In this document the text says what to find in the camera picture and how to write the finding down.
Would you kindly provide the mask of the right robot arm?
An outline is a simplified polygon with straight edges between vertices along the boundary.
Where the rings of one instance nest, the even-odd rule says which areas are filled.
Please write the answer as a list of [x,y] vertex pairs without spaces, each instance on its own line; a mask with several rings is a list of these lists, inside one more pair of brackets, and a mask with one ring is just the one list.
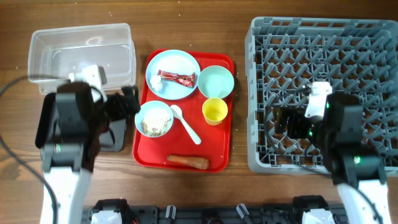
[[303,109],[276,106],[275,132],[308,139],[320,150],[350,223],[390,223],[384,163],[376,150],[362,142],[359,98],[332,93],[321,111],[323,116],[307,118]]

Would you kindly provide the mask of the mint green bowl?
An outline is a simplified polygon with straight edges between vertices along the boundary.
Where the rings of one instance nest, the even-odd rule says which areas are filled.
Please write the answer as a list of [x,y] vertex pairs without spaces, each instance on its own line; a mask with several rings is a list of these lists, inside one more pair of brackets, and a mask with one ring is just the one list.
[[227,69],[212,65],[203,69],[198,77],[199,91],[207,98],[226,98],[234,88],[234,77]]

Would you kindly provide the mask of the rice and peanut leftovers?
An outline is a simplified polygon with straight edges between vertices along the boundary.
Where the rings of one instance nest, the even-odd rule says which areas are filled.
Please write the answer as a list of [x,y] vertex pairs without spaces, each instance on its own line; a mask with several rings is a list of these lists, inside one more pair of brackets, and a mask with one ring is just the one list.
[[171,117],[165,109],[152,108],[144,115],[141,125],[146,135],[157,137],[169,130],[171,122]]

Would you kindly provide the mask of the light blue bowl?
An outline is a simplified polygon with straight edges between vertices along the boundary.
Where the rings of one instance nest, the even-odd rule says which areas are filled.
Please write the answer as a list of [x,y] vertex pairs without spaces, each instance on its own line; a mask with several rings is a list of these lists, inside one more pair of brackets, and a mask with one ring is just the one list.
[[144,103],[144,104],[141,106],[141,110],[136,114],[135,120],[134,120],[135,125],[136,125],[136,129],[137,129],[141,134],[143,134],[144,136],[147,136],[147,137],[150,137],[150,138],[157,138],[157,137],[161,137],[161,136],[165,135],[167,132],[166,132],[165,134],[161,135],[161,136],[151,137],[151,136],[146,135],[146,134],[143,132],[143,130],[142,130],[142,125],[141,125],[141,122],[142,122],[142,119],[143,119],[144,115],[147,113],[148,110],[150,110],[150,109],[152,109],[152,108],[162,108],[162,109],[165,109],[165,110],[168,112],[168,114],[170,115],[171,120],[172,120],[172,122],[171,122],[171,124],[170,124],[170,127],[169,127],[169,130],[170,130],[171,127],[172,127],[172,124],[173,124],[173,121],[174,121],[174,116],[173,116],[173,114],[172,114],[172,110],[170,109],[170,106],[167,105],[166,103],[162,102],[162,101],[148,101],[148,102]]

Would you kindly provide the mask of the red snack wrapper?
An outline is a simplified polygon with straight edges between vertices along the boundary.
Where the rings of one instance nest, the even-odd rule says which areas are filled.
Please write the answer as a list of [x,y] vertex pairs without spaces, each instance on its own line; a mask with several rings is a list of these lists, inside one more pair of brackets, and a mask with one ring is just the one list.
[[193,72],[191,75],[180,75],[177,73],[166,72],[163,70],[158,71],[158,76],[164,80],[173,81],[185,87],[193,88],[196,81],[196,73]]

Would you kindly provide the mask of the yellow plastic cup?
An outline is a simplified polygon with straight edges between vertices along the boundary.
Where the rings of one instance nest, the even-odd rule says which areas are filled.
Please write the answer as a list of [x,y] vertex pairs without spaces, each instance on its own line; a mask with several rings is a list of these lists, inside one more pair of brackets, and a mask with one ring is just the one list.
[[209,125],[216,126],[227,117],[228,105],[221,98],[209,98],[203,103],[202,113]]

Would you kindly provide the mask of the white tissue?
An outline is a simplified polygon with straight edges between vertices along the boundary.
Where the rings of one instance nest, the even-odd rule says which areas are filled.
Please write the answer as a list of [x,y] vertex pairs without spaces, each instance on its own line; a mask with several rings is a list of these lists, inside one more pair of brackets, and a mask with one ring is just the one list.
[[160,75],[153,76],[150,79],[150,84],[156,92],[159,92],[163,87],[162,77]]

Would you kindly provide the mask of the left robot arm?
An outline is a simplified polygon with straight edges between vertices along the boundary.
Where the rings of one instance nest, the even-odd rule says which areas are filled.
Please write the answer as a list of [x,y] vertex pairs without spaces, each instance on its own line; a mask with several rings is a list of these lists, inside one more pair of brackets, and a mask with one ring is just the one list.
[[140,110],[139,90],[100,94],[85,82],[61,85],[43,103],[35,145],[45,188],[41,223],[80,223],[99,152],[124,147],[129,118]]

